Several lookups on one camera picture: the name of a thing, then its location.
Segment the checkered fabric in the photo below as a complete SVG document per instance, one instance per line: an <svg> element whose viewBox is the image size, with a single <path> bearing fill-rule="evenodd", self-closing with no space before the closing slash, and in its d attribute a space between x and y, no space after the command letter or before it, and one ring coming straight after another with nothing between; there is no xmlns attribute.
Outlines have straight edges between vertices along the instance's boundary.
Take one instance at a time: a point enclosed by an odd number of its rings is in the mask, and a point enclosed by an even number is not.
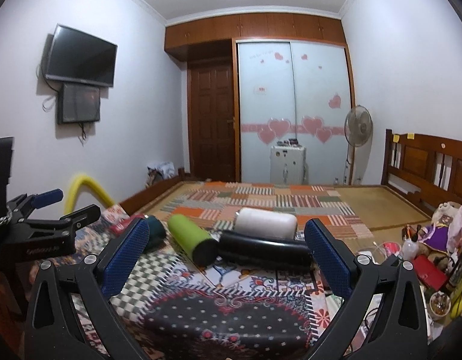
<svg viewBox="0 0 462 360"><path fill-rule="evenodd" d="M143 254L134 266L121 293L111 299L116 312L130 321L137 321L139 311L152 291L169 275L175 258L176 255L173 253L159 251Z"/></svg>
<svg viewBox="0 0 462 360"><path fill-rule="evenodd" d="M231 230L234 216L242 207L296 215L297 239L303 238L305 224L312 218L320 219L335 238L372 237L332 186L206 182L194 186L155 215L165 222L173 214L183 214L208 230Z"/></svg>

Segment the white wall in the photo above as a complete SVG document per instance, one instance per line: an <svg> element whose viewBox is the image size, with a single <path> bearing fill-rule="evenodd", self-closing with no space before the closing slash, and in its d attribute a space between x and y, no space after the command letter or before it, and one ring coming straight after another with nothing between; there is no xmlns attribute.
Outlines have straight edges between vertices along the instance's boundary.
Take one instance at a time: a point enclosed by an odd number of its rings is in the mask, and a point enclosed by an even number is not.
<svg viewBox="0 0 462 360"><path fill-rule="evenodd" d="M386 128L462 140L462 23L447 0L356 0L342 23L374 122L364 184L381 181Z"/></svg>
<svg viewBox="0 0 462 360"><path fill-rule="evenodd" d="M77 126L57 126L52 95L37 79L44 43L64 24L117 44L114 88L81 145ZM85 172L120 201L143 189L146 163L184 165L181 72L163 51L164 25L131 0L6 0L0 9L0 137L14 136L8 197L61 188ZM77 207L96 200L84 193ZM58 218L63 204L36 216Z"/></svg>

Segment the flat screen tv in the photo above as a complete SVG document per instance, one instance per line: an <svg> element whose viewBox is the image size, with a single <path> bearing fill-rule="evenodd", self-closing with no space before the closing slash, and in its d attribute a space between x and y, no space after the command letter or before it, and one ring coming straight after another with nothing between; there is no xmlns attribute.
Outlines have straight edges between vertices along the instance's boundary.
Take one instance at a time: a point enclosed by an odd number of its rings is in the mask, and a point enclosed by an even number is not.
<svg viewBox="0 0 462 360"><path fill-rule="evenodd" d="M114 85L117 45L74 28L57 25L45 77L100 87Z"/></svg>

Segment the wooden bed frame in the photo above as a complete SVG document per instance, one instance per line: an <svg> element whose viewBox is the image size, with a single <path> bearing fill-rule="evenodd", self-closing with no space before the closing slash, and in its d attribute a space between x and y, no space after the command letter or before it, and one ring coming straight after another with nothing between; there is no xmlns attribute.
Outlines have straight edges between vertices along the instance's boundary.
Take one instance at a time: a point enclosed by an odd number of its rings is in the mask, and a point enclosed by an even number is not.
<svg viewBox="0 0 462 360"><path fill-rule="evenodd" d="M442 155L437 163L438 154ZM451 157L447 186L444 185L445 156ZM413 184L420 191L401 191L390 185L390 175ZM386 130L381 184L430 215L440 203L462 204L462 142L432 135L394 135L391 130Z"/></svg>
<svg viewBox="0 0 462 360"><path fill-rule="evenodd" d="M130 198L120 202L120 206L126 211L128 215L132 215L135 212L140 211L143 207L148 205L153 200L159 197L165 197L166 192L172 192L174 187L181 184L184 180L192 180L190 175L184 173L184 168L178 169L178 174L167 180L160 181L145 190L142 190Z"/></svg>

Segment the wooden cabinet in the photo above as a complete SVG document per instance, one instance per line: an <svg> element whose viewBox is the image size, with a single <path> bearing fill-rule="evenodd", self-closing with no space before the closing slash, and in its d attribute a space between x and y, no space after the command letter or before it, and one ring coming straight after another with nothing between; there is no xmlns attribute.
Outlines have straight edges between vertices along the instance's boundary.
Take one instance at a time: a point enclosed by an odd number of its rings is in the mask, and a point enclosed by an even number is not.
<svg viewBox="0 0 462 360"><path fill-rule="evenodd" d="M194 20L188 23L187 44L205 43L215 40L214 18Z"/></svg>
<svg viewBox="0 0 462 360"><path fill-rule="evenodd" d="M269 35L266 13L246 13L239 15L239 20L242 37Z"/></svg>
<svg viewBox="0 0 462 360"><path fill-rule="evenodd" d="M292 13L266 13L268 33L271 36L296 36Z"/></svg>
<svg viewBox="0 0 462 360"><path fill-rule="evenodd" d="M318 16L293 14L293 18L297 37L323 39Z"/></svg>
<svg viewBox="0 0 462 360"><path fill-rule="evenodd" d="M323 40L335 43L346 43L345 32L343 31L341 20L320 16L319 26L321 28Z"/></svg>
<svg viewBox="0 0 462 360"><path fill-rule="evenodd" d="M230 43L231 38L267 36L346 43L338 19L293 13L246 13L209 17L167 27L164 50L179 60L187 60L190 48L201 52L202 48L212 47L211 43Z"/></svg>
<svg viewBox="0 0 462 360"><path fill-rule="evenodd" d="M164 40L164 49L173 49L175 47L187 44L188 26L187 23L177 24L166 28L166 37Z"/></svg>
<svg viewBox="0 0 462 360"><path fill-rule="evenodd" d="M212 20L215 40L239 38L241 36L239 15L216 16Z"/></svg>

